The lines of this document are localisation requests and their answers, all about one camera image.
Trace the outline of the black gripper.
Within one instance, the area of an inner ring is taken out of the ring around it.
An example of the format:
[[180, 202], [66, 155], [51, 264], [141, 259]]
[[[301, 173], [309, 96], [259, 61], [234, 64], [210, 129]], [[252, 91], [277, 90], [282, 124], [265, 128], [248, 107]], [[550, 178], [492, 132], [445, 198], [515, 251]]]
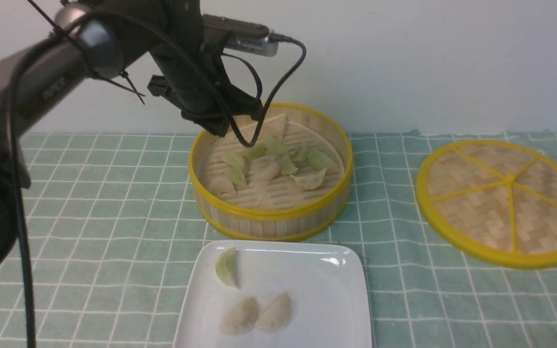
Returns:
[[195, 67], [166, 43], [150, 50], [163, 79], [152, 77], [149, 90], [181, 110], [181, 116], [214, 136], [225, 136], [228, 117], [248, 115], [258, 120], [263, 112], [259, 95], [251, 96], [233, 85], [222, 62], [204, 37], [203, 14], [197, 0], [164, 0], [166, 35], [183, 49]]

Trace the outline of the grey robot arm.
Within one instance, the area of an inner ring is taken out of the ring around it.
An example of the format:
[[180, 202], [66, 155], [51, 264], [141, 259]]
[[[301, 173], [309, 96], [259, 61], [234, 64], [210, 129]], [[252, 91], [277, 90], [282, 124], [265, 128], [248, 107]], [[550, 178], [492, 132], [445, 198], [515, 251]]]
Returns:
[[234, 116], [258, 120], [259, 96], [234, 86], [224, 49], [272, 57], [273, 31], [251, 22], [202, 14], [197, 0], [78, 0], [65, 4], [53, 33], [0, 61], [0, 190], [13, 170], [24, 188], [29, 173], [9, 143], [32, 128], [85, 79], [111, 82], [149, 53], [161, 71], [150, 93], [169, 101], [182, 119], [225, 136]]

